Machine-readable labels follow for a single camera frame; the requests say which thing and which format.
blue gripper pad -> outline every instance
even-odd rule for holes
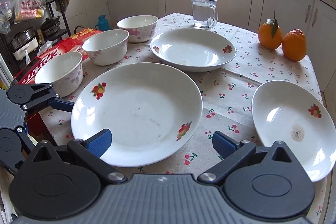
[[[112,133],[108,129],[103,129],[84,143],[87,150],[100,158],[112,144]]]
[[[238,150],[240,144],[220,131],[216,131],[212,135],[212,147],[225,159]]]

metal screw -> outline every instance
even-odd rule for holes
[[[112,181],[121,181],[125,178],[125,175],[120,172],[109,173],[108,178]]]
[[[217,176],[213,173],[203,173],[199,175],[199,178],[204,181],[214,181]]]

glass of water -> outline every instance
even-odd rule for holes
[[[217,24],[217,0],[191,0],[191,3],[195,27],[212,28]]]

table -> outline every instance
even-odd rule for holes
[[[156,32],[191,27],[192,16],[175,13],[159,19]],[[203,114],[195,134],[177,153],[161,162],[137,168],[119,168],[128,177],[132,173],[193,173],[197,177],[222,160],[212,147],[212,134],[217,130],[237,141],[250,140],[260,144],[253,124],[251,101],[256,88],[266,81],[285,80],[298,84],[322,102],[308,56],[300,62],[292,62],[283,57],[280,48],[270,51],[260,46],[257,34],[231,25],[217,23],[210,31],[230,40],[237,55],[221,69],[188,73],[198,85],[203,99]],[[83,61],[83,82],[66,99],[75,101],[84,87],[105,71],[136,62],[161,61],[152,53],[148,42],[129,43],[126,56],[110,66],[100,67],[86,59]],[[71,113],[47,108],[40,115],[58,145],[73,139]],[[326,182],[325,178],[314,183],[316,195],[308,213],[308,219],[314,224],[318,223],[322,212]]]

pink floral bowl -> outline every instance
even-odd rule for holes
[[[120,20],[117,26],[129,32],[129,42],[141,43],[153,37],[157,22],[156,16],[134,16]]]

